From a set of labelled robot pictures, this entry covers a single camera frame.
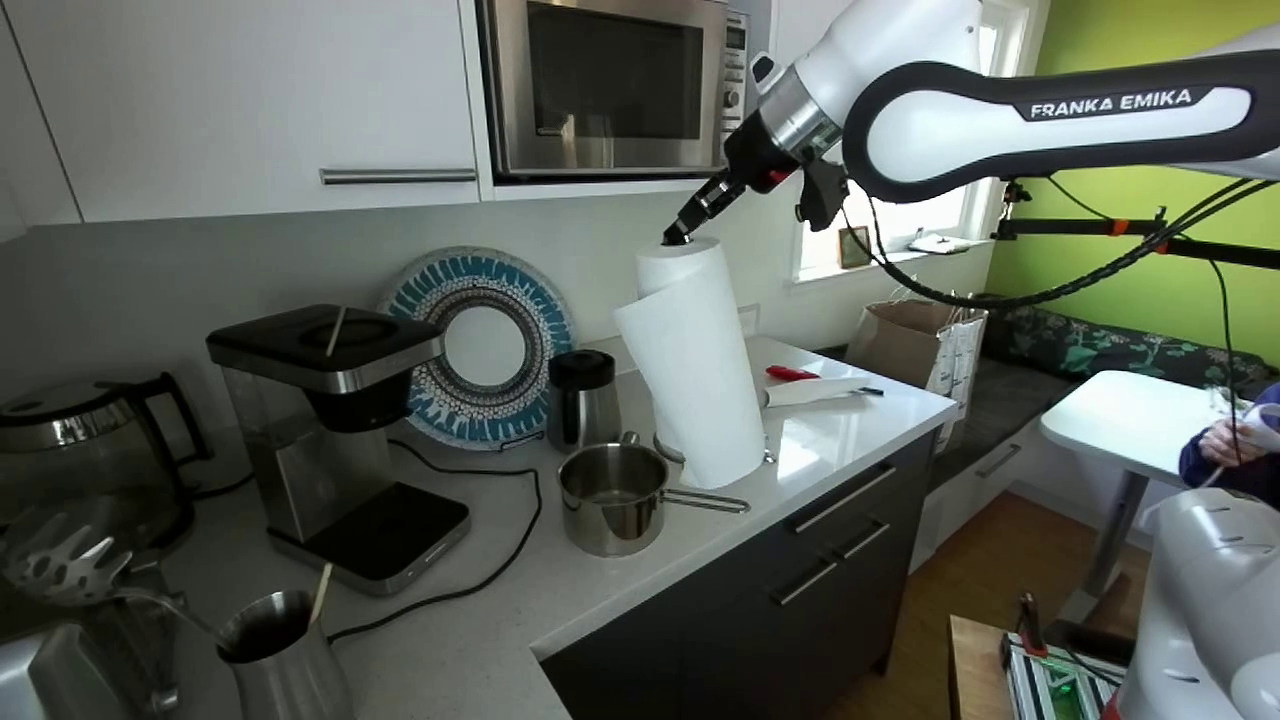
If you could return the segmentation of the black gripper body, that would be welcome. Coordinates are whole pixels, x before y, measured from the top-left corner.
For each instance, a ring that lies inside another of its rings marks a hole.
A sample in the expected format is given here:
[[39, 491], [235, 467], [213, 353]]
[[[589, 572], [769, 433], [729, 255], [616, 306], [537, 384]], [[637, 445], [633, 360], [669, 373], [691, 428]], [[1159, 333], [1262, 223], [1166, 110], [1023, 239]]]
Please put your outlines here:
[[747, 118], [729, 142], [723, 142], [723, 168], [696, 193], [696, 209], [705, 218], [721, 218], [742, 190], [773, 193], [792, 172], [804, 175], [795, 218], [806, 229], [827, 229], [843, 200], [848, 200], [848, 175], [838, 166], [821, 161], [817, 151], [785, 151], [762, 118]]

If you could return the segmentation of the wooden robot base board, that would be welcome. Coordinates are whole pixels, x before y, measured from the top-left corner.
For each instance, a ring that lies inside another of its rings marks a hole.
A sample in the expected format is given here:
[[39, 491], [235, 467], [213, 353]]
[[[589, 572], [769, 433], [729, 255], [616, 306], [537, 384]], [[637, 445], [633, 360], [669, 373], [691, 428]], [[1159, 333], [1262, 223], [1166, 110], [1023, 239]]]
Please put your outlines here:
[[969, 617], [949, 621], [952, 720], [1119, 720], [1119, 684], [1119, 666]]

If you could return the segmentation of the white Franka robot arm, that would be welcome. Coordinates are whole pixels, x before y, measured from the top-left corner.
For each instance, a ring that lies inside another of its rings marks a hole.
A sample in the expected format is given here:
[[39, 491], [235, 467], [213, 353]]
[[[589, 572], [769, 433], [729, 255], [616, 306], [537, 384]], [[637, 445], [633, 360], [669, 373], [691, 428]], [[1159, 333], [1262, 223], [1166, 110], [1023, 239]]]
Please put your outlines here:
[[[975, 0], [850, 0], [773, 76], [672, 246], [738, 193], [838, 151], [832, 190], [932, 200], [985, 175], [1176, 166], [1271, 179], [1280, 36], [1072, 76], [981, 76], [939, 58]], [[1157, 559], [1119, 720], [1274, 720], [1274, 514], [1221, 483], [1157, 509]]]

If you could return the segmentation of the person hand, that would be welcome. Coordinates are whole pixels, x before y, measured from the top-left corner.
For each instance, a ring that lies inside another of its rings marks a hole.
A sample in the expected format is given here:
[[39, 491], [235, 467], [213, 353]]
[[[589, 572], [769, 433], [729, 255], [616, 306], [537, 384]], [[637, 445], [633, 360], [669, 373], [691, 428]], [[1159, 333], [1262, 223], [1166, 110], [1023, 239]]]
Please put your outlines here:
[[1217, 422], [1198, 433], [1196, 439], [1198, 457], [1221, 464], [1221, 467], [1243, 467], [1262, 457], [1254, 438], [1230, 422]]

